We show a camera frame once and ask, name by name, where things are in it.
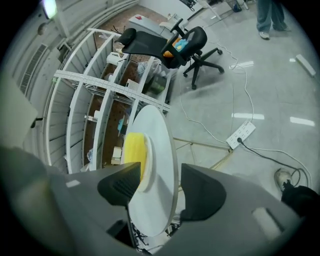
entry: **wall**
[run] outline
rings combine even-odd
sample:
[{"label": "wall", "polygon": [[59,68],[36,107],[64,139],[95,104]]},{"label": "wall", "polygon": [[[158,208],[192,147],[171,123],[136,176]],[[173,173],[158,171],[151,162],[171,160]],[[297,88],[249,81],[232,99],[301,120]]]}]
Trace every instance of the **wall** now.
[{"label": "wall", "polygon": [[192,11],[179,0],[140,0],[139,5],[149,8],[166,18],[168,14],[177,14],[184,20],[187,20],[202,8],[200,4],[196,3],[193,7],[195,11]]}]

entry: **floor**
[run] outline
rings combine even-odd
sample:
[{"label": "floor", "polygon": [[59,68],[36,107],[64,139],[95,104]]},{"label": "floor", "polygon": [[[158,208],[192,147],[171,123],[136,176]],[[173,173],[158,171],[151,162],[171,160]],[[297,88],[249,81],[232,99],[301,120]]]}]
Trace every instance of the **floor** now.
[{"label": "floor", "polygon": [[[211,25],[214,22],[210,17],[212,13],[206,10],[193,18],[188,27]],[[247,72],[247,91],[254,105],[252,123],[256,129],[245,144],[282,150],[297,158],[311,173],[313,190],[319,192],[320,85],[295,62],[295,56],[302,54],[319,73],[317,54],[303,29],[289,13],[286,22],[292,31],[271,29],[269,41],[259,37],[256,21],[256,6],[251,4],[249,10],[232,13],[205,29],[208,40],[213,43],[207,42],[203,52],[215,47],[223,50],[223,55],[214,54],[207,61],[223,66],[225,73],[201,67],[196,81],[198,88],[192,90],[192,71],[188,78],[184,78],[184,67],[180,68],[172,89],[171,111],[166,118],[174,137],[217,146],[225,145],[214,140],[200,124],[187,120],[181,107],[180,93],[189,118],[202,122],[219,140],[225,141],[244,121],[251,119],[252,106],[244,89],[246,75],[240,68],[230,70],[229,66],[236,61],[215,43],[219,40],[218,43],[231,51]],[[176,147],[184,144],[177,142]],[[225,150],[198,145],[193,145],[192,151],[189,145],[177,150],[180,166],[181,163],[190,163],[210,168],[227,154]],[[259,153],[302,167],[280,152]],[[280,167],[239,146],[217,170],[249,179],[280,199],[281,193],[274,181],[274,172]],[[303,174],[299,184],[306,185]]]}]

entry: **shelving unit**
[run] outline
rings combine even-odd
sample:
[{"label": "shelving unit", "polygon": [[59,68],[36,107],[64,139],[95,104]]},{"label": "shelving unit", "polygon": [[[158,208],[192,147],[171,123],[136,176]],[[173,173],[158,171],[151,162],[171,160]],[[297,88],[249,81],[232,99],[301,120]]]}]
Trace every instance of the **shelving unit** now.
[{"label": "shelving unit", "polygon": [[[101,29],[90,28],[89,34],[85,39],[76,47],[69,60],[66,62],[62,70],[57,70],[55,77],[57,83],[53,91],[53,97],[49,105],[49,117],[47,122],[52,124],[55,121],[55,104],[56,101],[61,101],[58,97],[61,86],[64,86],[62,92],[66,92],[67,97],[63,101],[63,108],[61,111],[69,111],[68,119],[61,120],[60,133],[56,134],[52,129],[47,131],[47,144],[48,148],[51,147],[51,152],[57,146],[61,146],[58,157],[52,155],[51,164],[60,161],[59,165],[65,165],[67,161],[67,172],[77,173],[85,164],[85,131],[88,121],[85,116],[89,115],[90,107],[94,98],[94,94],[103,97],[99,113],[96,116],[97,121],[95,124],[94,139],[93,139],[93,154],[90,170],[102,168],[103,149],[105,148],[106,130],[108,126],[109,117],[114,100],[122,98],[122,101],[131,105],[131,113],[128,118],[127,132],[130,131],[131,125],[135,119],[139,108],[145,104],[151,104],[163,111],[170,111],[170,106],[165,104],[168,87],[170,84],[171,74],[167,76],[167,83],[165,90],[157,96],[148,96],[143,92],[148,74],[152,69],[154,57],[150,57],[147,66],[138,84],[136,90],[129,89],[119,83],[123,79],[123,75],[131,62],[131,55],[124,54],[122,59],[116,65],[112,79],[106,81],[102,79],[107,69],[107,56],[113,51],[113,41],[118,34]],[[99,49],[96,48],[94,41],[94,33],[99,32],[106,35],[108,38],[101,45]]]}]

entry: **person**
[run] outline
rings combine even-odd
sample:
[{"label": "person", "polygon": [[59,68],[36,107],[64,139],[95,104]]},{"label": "person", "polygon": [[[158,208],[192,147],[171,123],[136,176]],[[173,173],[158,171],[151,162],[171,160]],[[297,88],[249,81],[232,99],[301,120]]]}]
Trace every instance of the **person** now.
[{"label": "person", "polygon": [[259,35],[264,40],[269,40],[271,20],[273,28],[277,31],[290,31],[285,23],[285,14],[279,0],[257,0],[257,24]]},{"label": "person", "polygon": [[320,212],[320,196],[306,186],[294,187],[291,174],[287,170],[278,169],[274,178],[282,191],[281,201],[293,209],[301,218]]}]

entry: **office chair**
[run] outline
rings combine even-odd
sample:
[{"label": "office chair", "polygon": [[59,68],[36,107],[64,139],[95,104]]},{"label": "office chair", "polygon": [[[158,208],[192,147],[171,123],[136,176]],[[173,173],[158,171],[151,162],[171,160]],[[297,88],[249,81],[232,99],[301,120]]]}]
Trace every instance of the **office chair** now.
[{"label": "office chair", "polygon": [[[207,43],[207,35],[202,27],[194,27],[189,30],[186,34],[181,30],[179,24],[183,19],[180,19],[171,29],[170,32],[176,31],[172,38],[167,41],[167,39],[146,33],[144,31],[136,31],[134,28],[126,29],[123,34],[116,40],[124,45],[122,52],[126,54],[138,54],[154,56],[158,58],[164,66],[168,69],[177,69],[180,66],[185,66],[191,58],[194,63],[183,72],[184,77],[187,77],[187,73],[194,69],[192,78],[192,89],[195,90],[196,79],[201,66],[207,66],[216,68],[222,74],[225,70],[216,64],[207,62],[206,59],[210,57],[213,53],[217,52],[221,55],[222,50],[215,48],[208,53],[203,54],[201,49]],[[174,47],[173,43],[179,37],[186,39],[188,44],[178,52]],[[169,51],[172,53],[173,57],[164,57],[164,53]]]}]

